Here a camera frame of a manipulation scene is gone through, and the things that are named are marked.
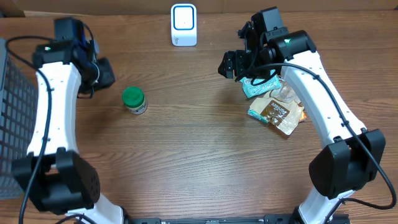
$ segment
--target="green cap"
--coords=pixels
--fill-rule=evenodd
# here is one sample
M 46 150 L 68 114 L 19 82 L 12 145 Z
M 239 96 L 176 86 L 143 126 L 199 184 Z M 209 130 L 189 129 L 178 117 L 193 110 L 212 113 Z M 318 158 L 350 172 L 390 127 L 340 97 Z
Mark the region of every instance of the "green cap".
M 139 107 L 145 100 L 142 90 L 135 86 L 130 86 L 123 91 L 123 103 L 130 108 Z

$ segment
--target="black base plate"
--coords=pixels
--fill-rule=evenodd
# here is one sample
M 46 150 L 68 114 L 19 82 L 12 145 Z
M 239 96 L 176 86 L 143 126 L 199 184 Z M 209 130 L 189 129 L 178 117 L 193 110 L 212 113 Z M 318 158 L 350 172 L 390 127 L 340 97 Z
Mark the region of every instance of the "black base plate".
M 292 215 L 266 215 L 264 217 L 247 218 L 191 218 L 177 220 L 161 220 L 159 218 L 132 219 L 129 224 L 291 224 Z M 329 224 L 350 224 L 348 215 L 334 215 Z

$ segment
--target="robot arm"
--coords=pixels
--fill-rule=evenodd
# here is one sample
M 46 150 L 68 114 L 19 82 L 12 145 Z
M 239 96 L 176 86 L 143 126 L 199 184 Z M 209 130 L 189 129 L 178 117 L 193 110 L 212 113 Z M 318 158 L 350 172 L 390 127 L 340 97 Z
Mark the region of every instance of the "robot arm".
M 35 66 L 50 83 L 52 110 L 49 141 L 29 198 L 41 212 L 84 214 L 95 223 L 122 224 L 126 213 L 101 194 L 98 174 L 78 155 L 75 137 L 78 94 L 92 96 L 111 86 L 111 66 L 106 58 L 96 59 L 95 43 L 85 40 L 81 21 L 57 20 L 55 33 L 57 41 L 39 45 L 33 55 Z M 27 157 L 12 163 L 12 173 L 24 190 L 40 153 L 47 119 L 47 86 L 38 72 L 36 75 L 39 100 L 34 135 Z M 58 173 L 48 174 L 51 167 Z
M 314 187 L 295 209 L 289 223 L 324 223 L 340 199 L 360 190 L 376 176 L 376 166 L 356 138 L 379 164 L 386 144 L 384 136 L 378 129 L 368 131 L 349 110 L 328 78 L 309 35 L 302 30 L 289 33 L 276 7 L 253 15 L 238 36 L 245 40 L 245 50 L 226 52 L 218 72 L 226 78 L 236 76 L 236 81 L 242 77 L 267 80 L 271 78 L 269 70 L 278 65 L 277 73 L 308 111 L 323 148 L 309 166 Z M 353 132 L 347 129 L 342 117 Z

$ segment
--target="small jar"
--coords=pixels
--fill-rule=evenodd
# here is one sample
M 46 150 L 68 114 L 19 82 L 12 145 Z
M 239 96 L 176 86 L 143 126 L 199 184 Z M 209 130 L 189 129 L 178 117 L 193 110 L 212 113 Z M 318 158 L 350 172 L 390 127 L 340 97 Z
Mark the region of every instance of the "small jar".
M 142 114 L 148 106 L 144 93 L 135 86 L 130 86 L 123 91 L 122 100 L 132 114 Z

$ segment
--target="gray mesh basket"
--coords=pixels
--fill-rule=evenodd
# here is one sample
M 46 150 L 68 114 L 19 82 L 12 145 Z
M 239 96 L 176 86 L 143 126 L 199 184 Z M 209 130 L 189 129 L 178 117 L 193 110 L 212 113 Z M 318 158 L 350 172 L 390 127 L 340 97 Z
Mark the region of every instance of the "gray mesh basket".
M 37 109 L 37 89 L 8 57 L 5 42 L 0 38 L 0 199 L 22 193 L 11 175 L 11 161 L 26 156 Z

